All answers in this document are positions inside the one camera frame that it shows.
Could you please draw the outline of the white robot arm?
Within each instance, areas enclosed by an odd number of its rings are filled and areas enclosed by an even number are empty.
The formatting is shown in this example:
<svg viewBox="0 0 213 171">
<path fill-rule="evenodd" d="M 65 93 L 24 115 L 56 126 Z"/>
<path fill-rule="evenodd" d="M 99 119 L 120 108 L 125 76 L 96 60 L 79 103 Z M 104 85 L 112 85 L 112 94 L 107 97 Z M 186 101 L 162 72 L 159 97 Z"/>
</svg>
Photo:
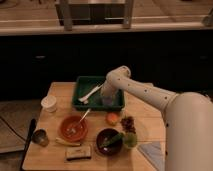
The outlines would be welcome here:
<svg viewBox="0 0 213 171">
<path fill-rule="evenodd" d="M 114 94 L 118 89 L 161 112 L 166 127 L 165 171 L 213 171 L 213 103 L 206 96 L 132 80 L 127 66 L 106 75 L 103 92 Z"/>
</svg>

